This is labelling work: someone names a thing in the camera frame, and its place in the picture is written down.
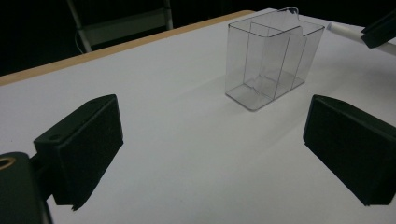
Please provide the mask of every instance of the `white table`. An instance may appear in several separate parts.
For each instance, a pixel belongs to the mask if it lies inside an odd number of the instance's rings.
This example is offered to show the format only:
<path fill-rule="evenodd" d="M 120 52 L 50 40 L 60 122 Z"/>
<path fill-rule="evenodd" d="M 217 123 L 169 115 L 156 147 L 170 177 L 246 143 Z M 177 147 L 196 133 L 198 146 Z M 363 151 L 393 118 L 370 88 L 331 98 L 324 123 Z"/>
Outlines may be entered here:
<path fill-rule="evenodd" d="M 325 31 L 305 84 L 253 113 L 224 94 L 228 23 L 0 87 L 0 154 L 33 156 L 80 105 L 119 98 L 124 145 L 77 212 L 48 199 L 54 223 L 396 222 L 394 201 L 363 206 L 303 141 L 313 94 L 396 125 L 395 57 Z"/>

